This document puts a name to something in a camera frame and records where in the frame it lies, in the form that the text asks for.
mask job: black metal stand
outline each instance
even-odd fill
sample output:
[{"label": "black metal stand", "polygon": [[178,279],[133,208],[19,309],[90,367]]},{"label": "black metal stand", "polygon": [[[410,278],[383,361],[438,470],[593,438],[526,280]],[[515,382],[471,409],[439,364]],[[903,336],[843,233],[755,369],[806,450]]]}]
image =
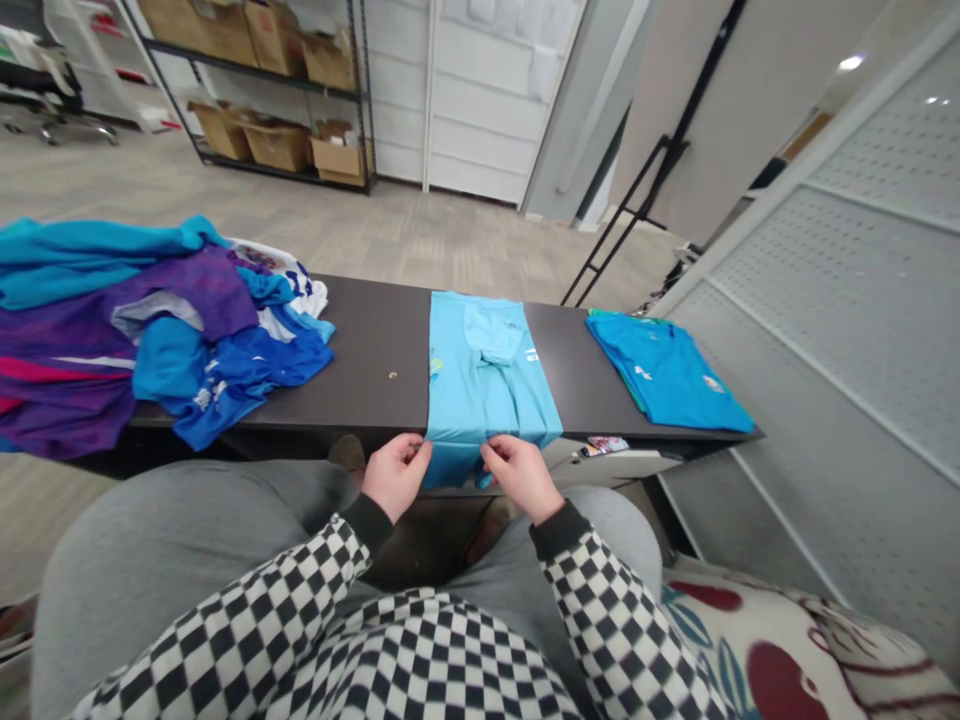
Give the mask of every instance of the black metal stand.
[{"label": "black metal stand", "polygon": [[[123,3],[124,8],[127,11],[127,16],[133,19],[133,14],[130,12],[130,7],[127,5],[127,0],[120,0]],[[241,65],[240,63],[232,62],[231,60],[225,60],[223,58],[213,57],[211,55],[206,55],[198,50],[191,50],[189,48],[181,47],[179,45],[174,45],[168,42],[162,42],[160,40],[154,40],[153,38],[143,37],[140,32],[140,28],[137,26],[135,20],[132,20],[131,25],[133,26],[134,32],[140,38],[140,41],[143,43],[143,46],[147,50],[147,56],[150,59],[150,64],[153,65],[154,72],[156,73],[157,78],[160,80],[160,83],[163,85],[164,90],[167,92],[167,95],[173,100],[173,107],[177,111],[177,116],[180,118],[180,125],[183,127],[184,132],[187,133],[187,137],[190,138],[190,142],[193,143],[193,148],[197,152],[197,156],[200,160],[207,165],[219,165],[221,167],[234,168],[236,170],[246,170],[247,172],[254,172],[260,175],[271,175],[273,177],[286,178],[288,180],[296,180],[298,182],[312,183],[314,185],[326,185],[328,187],[335,187],[341,190],[349,190],[351,192],[363,192],[369,195],[373,191],[373,186],[377,184],[377,148],[376,140],[374,138],[373,131],[373,105],[371,102],[370,95],[370,60],[367,53],[367,18],[366,18],[366,8],[364,6],[364,0],[357,0],[357,4],[360,8],[360,30],[361,37],[363,38],[363,79],[366,80],[365,83],[361,82],[360,74],[360,55],[357,45],[357,28],[354,21],[354,3],[352,0],[346,0],[347,3],[347,15],[350,20],[350,42],[352,44],[353,50],[353,73],[354,73],[354,83],[357,87],[356,90],[341,90],[339,88],[327,87],[321,83],[313,82],[303,77],[287,77],[286,75],[280,75],[279,73],[270,72],[269,70],[263,70],[261,68],[250,67],[248,65]],[[203,78],[199,72],[197,72],[196,65],[194,63],[201,63],[203,65],[210,65],[212,67],[218,67],[223,70],[229,70],[234,73],[239,73],[242,75],[247,75],[249,77],[260,78],[262,80],[269,80],[281,85],[286,85],[297,90],[301,90],[304,94],[308,92],[314,92],[324,95],[325,97],[337,98],[339,100],[350,101],[356,104],[357,106],[357,120],[359,126],[358,140],[360,143],[360,163],[361,170],[363,172],[363,177],[365,182],[363,185],[352,185],[350,183],[340,183],[334,182],[331,180],[324,180],[317,173],[315,168],[306,168],[300,172],[290,172],[287,170],[280,170],[277,168],[267,167],[266,165],[258,165],[253,161],[246,160],[233,160],[231,158],[223,157],[221,155],[216,155],[212,153],[207,147],[200,144],[198,138],[196,138],[193,133],[190,132],[190,126],[187,125],[186,113],[180,107],[180,102],[170,91],[170,86],[167,84],[167,80],[163,75],[163,72],[160,69],[160,66],[157,64],[156,58],[154,58],[154,53],[162,53],[166,55],[175,55],[177,57],[182,57],[185,60],[190,61],[190,65],[193,68],[194,75],[197,78],[197,82],[200,85],[203,85]],[[307,107],[307,112],[310,112],[310,99],[304,98],[305,105]],[[370,158],[373,160],[373,167],[367,167],[367,143],[370,143]]]},{"label": "black metal stand", "polygon": [[[577,273],[577,277],[567,290],[567,294],[563,296],[563,300],[560,301],[561,305],[567,304],[567,300],[570,299],[570,296],[573,294],[573,291],[577,287],[577,284],[580,282],[581,278],[583,278],[587,270],[592,270],[594,275],[587,284],[586,290],[583,291],[583,294],[580,296],[580,299],[577,300],[577,303],[574,306],[580,307],[580,304],[586,299],[587,295],[593,289],[593,286],[597,284],[597,280],[599,280],[600,276],[603,275],[604,270],[607,269],[610,261],[613,260],[613,256],[617,254],[620,246],[623,245],[624,241],[630,236],[630,232],[638,222],[643,220],[649,222],[651,225],[656,225],[663,230],[667,229],[666,226],[661,225],[649,217],[650,209],[653,207],[654,202],[656,202],[657,196],[660,194],[660,189],[670,176],[673,168],[676,167],[677,163],[680,161],[680,158],[683,157],[683,153],[686,151],[686,149],[690,147],[690,142],[686,139],[687,131],[690,129],[690,123],[693,122],[693,116],[696,114],[697,108],[700,106],[700,101],[703,100],[703,95],[707,90],[707,86],[710,84],[710,79],[713,77],[713,73],[717,69],[717,65],[720,63],[720,58],[723,56],[723,51],[727,47],[727,42],[730,40],[730,35],[733,34],[733,30],[737,26],[737,22],[740,20],[740,14],[743,12],[743,8],[746,4],[747,0],[733,0],[733,4],[730,6],[727,16],[720,24],[720,30],[717,32],[717,36],[713,40],[713,45],[710,47],[710,53],[707,55],[707,59],[703,64],[703,68],[700,70],[697,83],[693,87],[693,92],[690,93],[690,99],[687,100],[687,105],[683,109],[683,114],[680,116],[680,122],[677,123],[677,127],[673,131],[673,135],[660,136],[657,144],[650,152],[649,157],[647,157],[647,161],[643,164],[643,167],[640,168],[640,172],[637,174],[636,179],[633,181],[633,184],[630,186],[627,194],[617,207],[617,212],[614,213],[613,218],[609,223],[607,223],[607,227],[603,231],[603,235],[601,235],[600,239],[597,240],[597,244],[593,246],[593,250],[590,251],[587,261],[583,264],[583,267],[580,268],[580,272]],[[647,173],[650,171],[650,168],[653,167],[653,163],[656,161],[657,155],[660,154],[661,150],[666,151],[663,156],[663,162],[661,163],[660,168],[657,170],[657,174],[650,185],[650,190],[647,192],[647,196],[644,198],[643,202],[640,203],[640,207],[636,211],[630,210],[627,205],[629,205],[630,201],[633,199],[633,194],[637,191],[637,188],[640,187],[640,183],[643,182],[643,178],[646,177]],[[607,254],[607,257],[604,259],[604,261],[600,263],[599,266],[594,265],[593,259],[597,256],[600,248],[603,247],[607,236],[610,235],[610,231],[617,224],[617,220],[619,220],[620,215],[623,213],[632,215],[632,219],[627,224],[626,228],[624,228],[623,232],[620,234],[620,237],[617,238],[616,243],[614,243],[613,248]]]}]

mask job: black and white checkered jacket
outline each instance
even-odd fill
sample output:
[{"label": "black and white checkered jacket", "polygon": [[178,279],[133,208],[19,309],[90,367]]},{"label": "black and white checkered jacket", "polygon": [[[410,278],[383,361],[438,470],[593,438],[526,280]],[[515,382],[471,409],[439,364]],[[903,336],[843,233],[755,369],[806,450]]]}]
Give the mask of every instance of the black and white checkered jacket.
[{"label": "black and white checkered jacket", "polygon": [[[176,620],[72,717],[578,716],[537,648],[445,593],[386,596],[333,620],[391,531],[361,495],[312,539]],[[733,716],[640,579],[573,505],[530,534],[602,715]]]}]

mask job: table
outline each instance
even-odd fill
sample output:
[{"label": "table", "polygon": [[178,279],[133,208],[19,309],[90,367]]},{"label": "table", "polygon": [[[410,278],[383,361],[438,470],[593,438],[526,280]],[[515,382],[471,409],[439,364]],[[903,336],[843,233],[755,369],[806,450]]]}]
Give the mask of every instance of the table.
[{"label": "table", "polygon": [[[425,432],[431,290],[315,277],[329,291],[330,304],[322,317],[337,326],[330,342],[336,359],[305,385],[275,390],[235,432],[268,434],[277,456],[290,456],[291,447],[305,450],[304,454],[315,452],[317,443],[307,437],[329,439],[350,431],[370,450],[400,432]],[[565,438],[617,435],[633,447],[689,460],[763,436],[759,430],[743,434],[651,424],[587,330],[585,310],[524,303],[524,311]],[[171,424],[159,406],[144,403],[130,428],[135,439],[121,438],[112,453],[126,455],[127,460],[131,454],[150,454],[151,438],[159,432],[172,436]]]}]

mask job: leg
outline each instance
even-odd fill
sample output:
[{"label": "leg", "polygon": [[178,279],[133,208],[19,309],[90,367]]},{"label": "leg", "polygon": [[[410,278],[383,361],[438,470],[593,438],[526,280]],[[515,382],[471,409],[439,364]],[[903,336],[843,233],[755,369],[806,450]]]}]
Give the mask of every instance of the leg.
[{"label": "leg", "polygon": [[33,717],[63,717],[173,620],[306,540],[356,492],[343,468],[296,460],[175,463],[108,492],[47,567]]},{"label": "leg", "polygon": [[[578,487],[563,494],[659,598],[660,549],[643,514],[606,488]],[[536,645],[559,673],[580,712],[596,717],[553,591],[540,570],[529,528],[525,515],[515,519],[479,563],[442,589],[488,611]]]}]

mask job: hand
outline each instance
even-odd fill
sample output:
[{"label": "hand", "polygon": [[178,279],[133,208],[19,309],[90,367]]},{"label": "hand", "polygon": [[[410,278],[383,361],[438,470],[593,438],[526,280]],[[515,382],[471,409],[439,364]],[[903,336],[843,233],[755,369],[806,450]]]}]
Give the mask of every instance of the hand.
[{"label": "hand", "polygon": [[534,525],[551,518],[566,502],[536,445],[512,435],[497,435],[480,448],[484,469],[492,472],[503,492]]},{"label": "hand", "polygon": [[396,525],[416,499],[431,455],[433,443],[415,433],[397,435],[370,456],[360,492]]}]

